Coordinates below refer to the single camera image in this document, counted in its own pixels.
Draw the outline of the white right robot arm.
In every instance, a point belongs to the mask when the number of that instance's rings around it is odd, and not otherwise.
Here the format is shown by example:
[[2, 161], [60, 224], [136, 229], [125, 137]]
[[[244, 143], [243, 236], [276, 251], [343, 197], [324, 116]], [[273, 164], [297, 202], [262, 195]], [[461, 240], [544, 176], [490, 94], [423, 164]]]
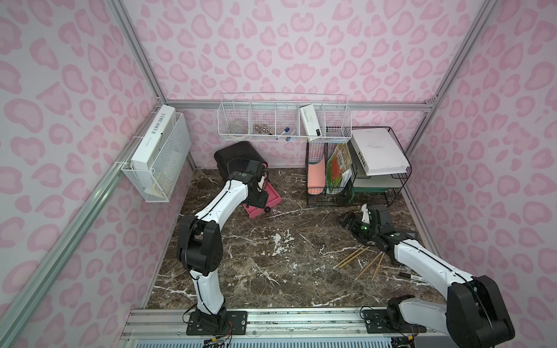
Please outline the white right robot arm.
[[403, 295], [388, 301], [384, 326], [395, 333], [416, 333], [420, 327], [449, 336], [458, 347], [496, 347], [516, 332], [496, 282], [487, 275], [463, 271], [426, 249], [416, 232], [397, 229], [390, 210], [380, 204], [348, 212], [339, 224], [364, 247], [412, 269], [444, 298], [445, 304]]

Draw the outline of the black pink drawer cabinet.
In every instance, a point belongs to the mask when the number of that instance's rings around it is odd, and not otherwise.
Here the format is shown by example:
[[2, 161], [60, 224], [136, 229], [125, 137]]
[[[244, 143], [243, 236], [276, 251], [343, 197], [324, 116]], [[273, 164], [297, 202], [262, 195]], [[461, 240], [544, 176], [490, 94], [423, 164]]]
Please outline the black pink drawer cabinet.
[[251, 160], [268, 165], [250, 142], [238, 142], [220, 149], [214, 154], [214, 160], [224, 181], [235, 171], [243, 172]]

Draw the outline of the pink bottom drawer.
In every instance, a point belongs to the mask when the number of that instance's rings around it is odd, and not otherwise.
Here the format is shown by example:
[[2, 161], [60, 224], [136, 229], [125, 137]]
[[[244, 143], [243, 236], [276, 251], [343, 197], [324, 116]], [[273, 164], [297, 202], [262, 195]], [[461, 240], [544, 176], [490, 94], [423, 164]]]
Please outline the pink bottom drawer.
[[265, 191], [268, 193], [268, 200], [264, 208], [243, 205], [250, 218], [256, 218], [264, 213], [269, 213], [275, 206], [282, 203], [282, 198], [271, 184], [267, 184]]

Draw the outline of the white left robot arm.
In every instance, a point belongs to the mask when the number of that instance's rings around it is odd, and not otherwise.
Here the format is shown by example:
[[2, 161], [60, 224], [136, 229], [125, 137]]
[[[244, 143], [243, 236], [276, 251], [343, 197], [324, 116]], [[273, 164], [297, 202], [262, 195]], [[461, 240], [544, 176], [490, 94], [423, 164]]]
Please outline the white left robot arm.
[[218, 279], [223, 259], [221, 230], [238, 206], [266, 207], [267, 183], [267, 163], [251, 159], [243, 171], [230, 174], [222, 190], [205, 208], [181, 219], [176, 256], [188, 271], [197, 296], [191, 321], [204, 332], [220, 336], [232, 327]]

